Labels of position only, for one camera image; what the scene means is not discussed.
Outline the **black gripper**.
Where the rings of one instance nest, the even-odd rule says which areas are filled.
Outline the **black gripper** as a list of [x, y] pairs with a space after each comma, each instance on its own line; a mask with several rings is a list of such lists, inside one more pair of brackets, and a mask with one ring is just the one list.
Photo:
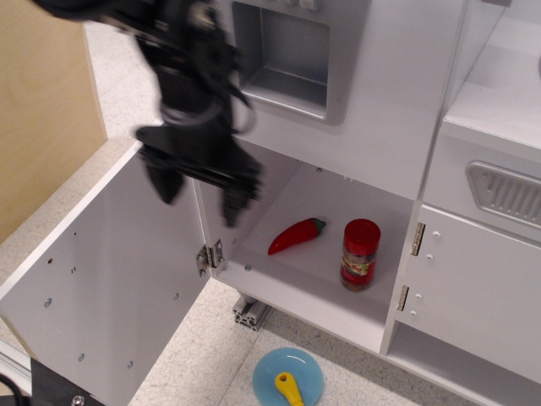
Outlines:
[[135, 137], [161, 200], [172, 205], [183, 187], [183, 176], [223, 189], [221, 214], [234, 228], [238, 217], [259, 197], [263, 167], [222, 127], [196, 129], [169, 125], [141, 127]]

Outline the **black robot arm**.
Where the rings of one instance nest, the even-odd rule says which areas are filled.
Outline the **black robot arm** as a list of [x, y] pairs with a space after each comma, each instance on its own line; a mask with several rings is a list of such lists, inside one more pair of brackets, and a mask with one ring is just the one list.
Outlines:
[[185, 177], [222, 191], [227, 227], [258, 197], [261, 165], [234, 137], [250, 131], [254, 114], [233, 122], [232, 101], [250, 105], [232, 83], [238, 50], [228, 43], [213, 1], [39, 1], [54, 17], [94, 21], [132, 34], [156, 75], [163, 123], [135, 132], [148, 176], [171, 204]]

